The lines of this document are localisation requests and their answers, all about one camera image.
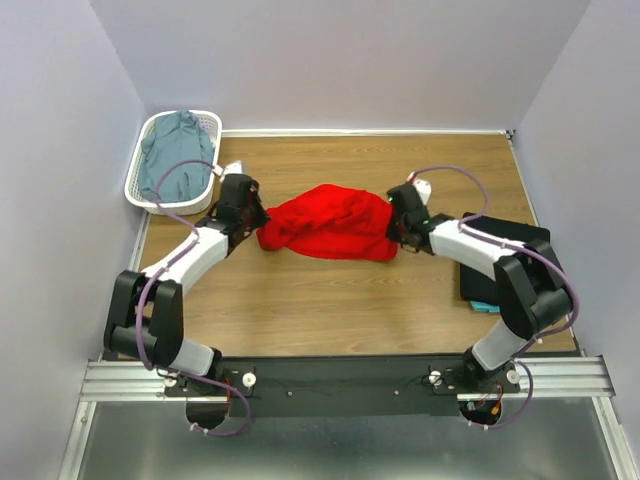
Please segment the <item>red t shirt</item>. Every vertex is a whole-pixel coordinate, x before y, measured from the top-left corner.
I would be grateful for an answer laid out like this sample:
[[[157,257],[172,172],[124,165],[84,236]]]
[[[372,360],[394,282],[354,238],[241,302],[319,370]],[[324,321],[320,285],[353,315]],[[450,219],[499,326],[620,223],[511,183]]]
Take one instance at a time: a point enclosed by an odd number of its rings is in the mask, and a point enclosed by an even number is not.
[[[264,250],[374,262],[389,262],[398,252],[387,237],[391,205],[366,190],[323,184],[267,213],[270,220],[256,232]]]

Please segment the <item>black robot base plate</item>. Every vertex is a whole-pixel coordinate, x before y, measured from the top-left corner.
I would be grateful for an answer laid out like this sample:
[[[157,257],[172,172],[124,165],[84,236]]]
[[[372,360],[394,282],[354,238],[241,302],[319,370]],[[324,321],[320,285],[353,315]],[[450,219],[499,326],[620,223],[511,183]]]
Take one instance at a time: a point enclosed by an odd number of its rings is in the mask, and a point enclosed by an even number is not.
[[[465,398],[520,390],[513,364],[474,380],[459,354],[226,357],[222,368],[255,418],[455,416]]]

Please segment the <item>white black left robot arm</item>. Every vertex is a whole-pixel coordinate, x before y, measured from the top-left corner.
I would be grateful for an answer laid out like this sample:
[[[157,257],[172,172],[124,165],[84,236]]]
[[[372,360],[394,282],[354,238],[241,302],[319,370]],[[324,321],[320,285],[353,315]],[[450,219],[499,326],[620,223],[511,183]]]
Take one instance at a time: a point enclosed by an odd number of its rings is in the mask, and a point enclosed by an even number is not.
[[[214,393],[223,381],[222,353],[186,337],[184,297],[268,221],[259,183],[246,174],[228,174],[219,200],[176,249],[144,271],[125,270],[117,276],[104,347],[149,369],[179,372],[201,395]]]

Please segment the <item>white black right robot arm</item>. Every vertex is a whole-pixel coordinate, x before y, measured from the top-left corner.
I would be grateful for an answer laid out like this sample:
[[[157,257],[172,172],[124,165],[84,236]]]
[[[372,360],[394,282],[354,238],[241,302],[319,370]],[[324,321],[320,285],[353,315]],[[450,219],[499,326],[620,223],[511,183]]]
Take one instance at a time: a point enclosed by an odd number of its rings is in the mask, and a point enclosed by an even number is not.
[[[403,247],[447,257],[495,283],[500,319],[444,376],[480,392],[551,326],[575,316],[579,301],[548,242],[516,242],[477,231],[464,219],[432,216],[426,207],[430,191],[427,182],[415,181],[387,192],[388,234]]]

